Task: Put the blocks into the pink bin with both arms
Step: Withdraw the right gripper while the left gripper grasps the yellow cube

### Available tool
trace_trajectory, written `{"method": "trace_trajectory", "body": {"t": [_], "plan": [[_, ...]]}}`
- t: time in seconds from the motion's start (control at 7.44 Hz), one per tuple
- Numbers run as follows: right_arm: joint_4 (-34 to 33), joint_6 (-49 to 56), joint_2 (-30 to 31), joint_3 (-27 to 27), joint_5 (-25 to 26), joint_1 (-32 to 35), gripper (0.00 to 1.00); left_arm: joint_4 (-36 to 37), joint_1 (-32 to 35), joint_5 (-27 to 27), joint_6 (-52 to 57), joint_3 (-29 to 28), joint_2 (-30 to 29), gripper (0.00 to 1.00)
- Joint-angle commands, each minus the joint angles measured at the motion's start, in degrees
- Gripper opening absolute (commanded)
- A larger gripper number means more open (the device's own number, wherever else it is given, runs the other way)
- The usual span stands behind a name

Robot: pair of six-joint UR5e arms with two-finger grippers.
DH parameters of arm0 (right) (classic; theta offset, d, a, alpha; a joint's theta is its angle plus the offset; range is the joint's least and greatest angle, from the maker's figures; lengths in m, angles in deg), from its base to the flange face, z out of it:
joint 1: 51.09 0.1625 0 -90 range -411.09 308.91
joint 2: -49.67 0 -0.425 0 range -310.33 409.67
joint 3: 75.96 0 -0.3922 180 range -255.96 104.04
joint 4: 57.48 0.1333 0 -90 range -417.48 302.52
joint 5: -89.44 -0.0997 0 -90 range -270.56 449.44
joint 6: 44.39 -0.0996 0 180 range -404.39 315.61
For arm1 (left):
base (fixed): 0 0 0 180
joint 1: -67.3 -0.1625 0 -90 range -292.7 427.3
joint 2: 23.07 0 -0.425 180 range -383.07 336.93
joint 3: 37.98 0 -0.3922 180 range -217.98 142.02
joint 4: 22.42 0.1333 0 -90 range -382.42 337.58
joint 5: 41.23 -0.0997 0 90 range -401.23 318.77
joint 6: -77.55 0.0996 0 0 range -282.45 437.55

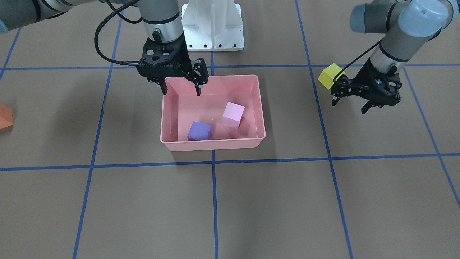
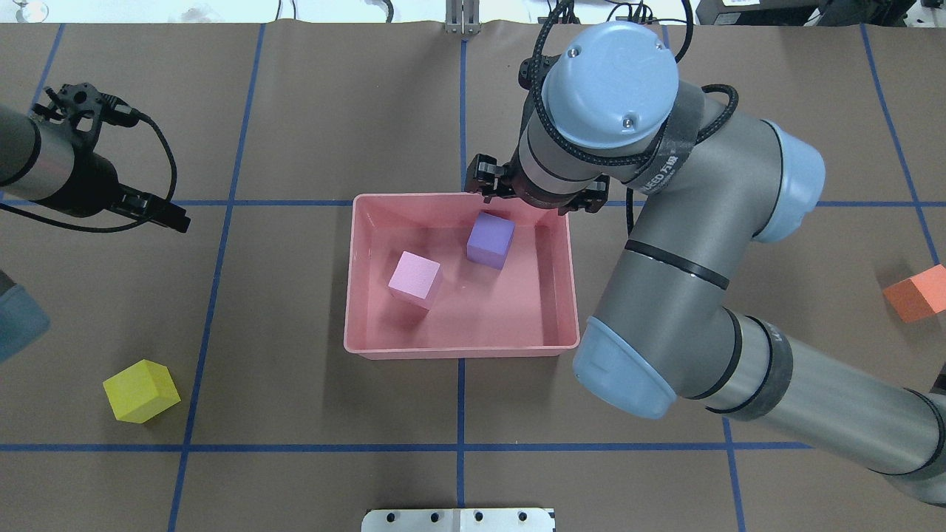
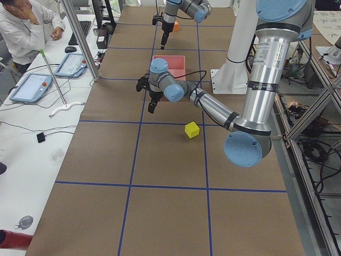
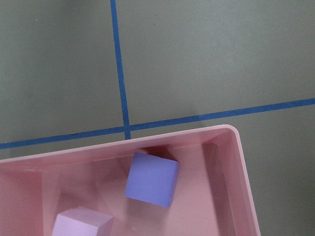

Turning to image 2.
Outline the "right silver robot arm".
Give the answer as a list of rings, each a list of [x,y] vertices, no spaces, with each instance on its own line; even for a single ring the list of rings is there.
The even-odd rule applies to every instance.
[[[751,242],[777,242],[817,206],[819,152],[738,110],[733,86],[682,81],[648,28],[606,21],[520,67],[527,90],[511,160],[479,154],[464,179],[484,202],[597,212],[611,181],[645,198],[574,358],[610,405],[658,420],[676,398],[755,422],[944,505],[944,392],[896,387],[842,364],[724,293]]]

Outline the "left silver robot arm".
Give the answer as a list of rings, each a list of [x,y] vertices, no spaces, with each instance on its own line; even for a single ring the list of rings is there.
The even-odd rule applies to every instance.
[[[116,233],[151,222],[185,233],[190,218],[172,202],[178,171],[169,143],[153,119],[111,95],[84,110],[70,104],[37,105],[32,117],[2,106],[2,192],[75,218],[94,216],[103,210],[132,220],[128,225],[87,227],[55,221],[2,203],[2,210],[33,221],[70,231]],[[73,125],[92,119],[92,130],[82,132]],[[157,135],[170,166],[169,191],[165,197],[122,185],[114,165],[95,154],[95,139],[80,134],[101,130],[95,119],[109,125],[129,127],[144,121]],[[2,363],[20,353],[50,328],[50,318],[26,288],[2,270]]]

